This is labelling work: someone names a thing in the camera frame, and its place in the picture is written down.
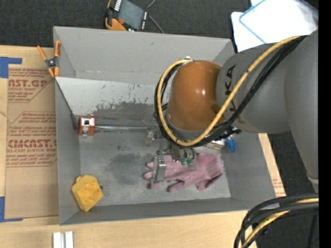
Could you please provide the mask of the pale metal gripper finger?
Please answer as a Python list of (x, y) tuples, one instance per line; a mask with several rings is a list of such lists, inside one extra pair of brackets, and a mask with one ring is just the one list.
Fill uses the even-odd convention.
[(154, 186), (157, 183), (164, 182), (166, 168), (167, 168), (167, 164), (165, 162), (164, 157), (153, 158), (152, 176), (149, 179), (150, 188), (152, 188), (152, 186)]
[(144, 138), (144, 145), (151, 146), (153, 142), (162, 139), (162, 134), (159, 131), (148, 131)]

